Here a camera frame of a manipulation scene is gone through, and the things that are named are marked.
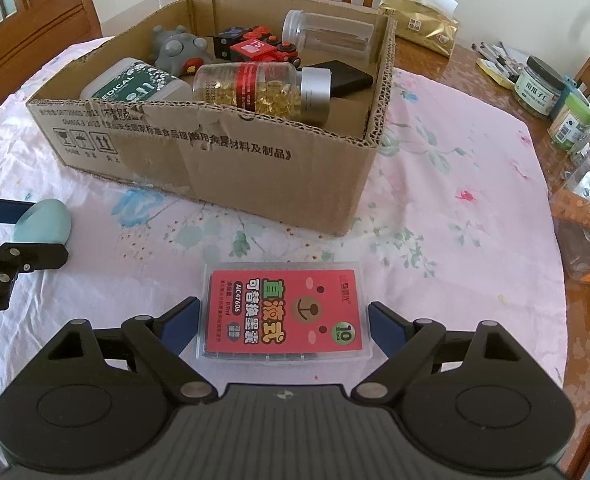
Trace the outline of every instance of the ribbed gray surface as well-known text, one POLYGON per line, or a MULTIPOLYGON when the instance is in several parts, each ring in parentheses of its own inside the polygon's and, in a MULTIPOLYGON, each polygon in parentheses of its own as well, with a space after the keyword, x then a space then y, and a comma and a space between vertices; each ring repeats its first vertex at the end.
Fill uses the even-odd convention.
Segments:
MULTIPOLYGON (((247 385, 230 386, 214 404, 182 408, 156 444, 123 465, 78 476, 21 467, 2 475, 3 480, 82 478, 479 479, 426 458, 403 438, 386 410, 353 404, 339 386, 247 385)), ((558 480, 563 476, 550 472, 520 478, 558 480)))

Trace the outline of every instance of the green circle label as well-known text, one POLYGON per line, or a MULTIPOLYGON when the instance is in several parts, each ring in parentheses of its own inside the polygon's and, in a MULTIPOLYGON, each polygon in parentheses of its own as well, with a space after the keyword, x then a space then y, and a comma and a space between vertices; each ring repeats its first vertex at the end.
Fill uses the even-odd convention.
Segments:
POLYGON ((355 327, 346 321, 332 327, 332 339, 340 345, 349 345, 355 341, 355 335, 355 327))

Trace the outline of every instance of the red packaging card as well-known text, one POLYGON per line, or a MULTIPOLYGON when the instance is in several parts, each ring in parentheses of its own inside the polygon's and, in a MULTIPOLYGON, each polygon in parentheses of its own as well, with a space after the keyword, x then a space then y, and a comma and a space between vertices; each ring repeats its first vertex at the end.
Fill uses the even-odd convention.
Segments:
POLYGON ((206 352, 304 354, 361 350, 355 272, 216 270, 206 352))

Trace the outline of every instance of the green chinese character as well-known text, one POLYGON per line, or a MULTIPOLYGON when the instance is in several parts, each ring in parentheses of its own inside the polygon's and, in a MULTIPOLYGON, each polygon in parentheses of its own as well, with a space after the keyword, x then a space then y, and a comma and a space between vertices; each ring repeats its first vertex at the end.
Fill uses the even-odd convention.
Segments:
POLYGON ((284 297, 284 282, 277 280, 272 282, 271 280, 262 280, 264 285, 264 300, 268 298, 283 298, 284 297))

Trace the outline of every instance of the silver bottle cap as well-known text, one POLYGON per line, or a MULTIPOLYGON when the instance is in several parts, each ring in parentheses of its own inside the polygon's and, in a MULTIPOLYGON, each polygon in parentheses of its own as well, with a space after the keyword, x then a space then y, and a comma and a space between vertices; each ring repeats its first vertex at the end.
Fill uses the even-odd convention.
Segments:
POLYGON ((331 71, 305 66, 301 70, 301 117, 313 126, 323 126, 331 111, 331 71))

